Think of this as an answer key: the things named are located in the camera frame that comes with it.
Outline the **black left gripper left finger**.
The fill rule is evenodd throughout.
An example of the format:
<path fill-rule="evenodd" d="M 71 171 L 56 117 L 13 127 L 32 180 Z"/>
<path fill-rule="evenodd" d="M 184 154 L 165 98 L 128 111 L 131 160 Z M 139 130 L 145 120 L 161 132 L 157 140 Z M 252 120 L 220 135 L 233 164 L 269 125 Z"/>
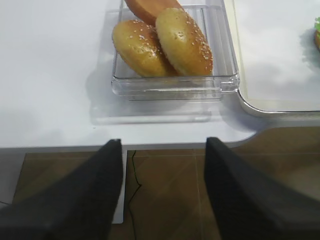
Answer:
<path fill-rule="evenodd" d="M 115 211 L 108 141 L 86 162 L 46 189 L 0 210 L 2 240 L 106 240 Z"/>

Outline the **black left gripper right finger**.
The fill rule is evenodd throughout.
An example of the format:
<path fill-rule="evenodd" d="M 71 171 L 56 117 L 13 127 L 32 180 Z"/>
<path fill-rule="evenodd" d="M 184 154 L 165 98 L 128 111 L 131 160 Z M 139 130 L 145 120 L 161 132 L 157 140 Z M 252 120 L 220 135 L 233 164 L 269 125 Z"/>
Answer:
<path fill-rule="evenodd" d="M 217 137 L 205 144 L 204 182 L 223 240 L 318 240 L 320 202 L 273 180 Z"/>

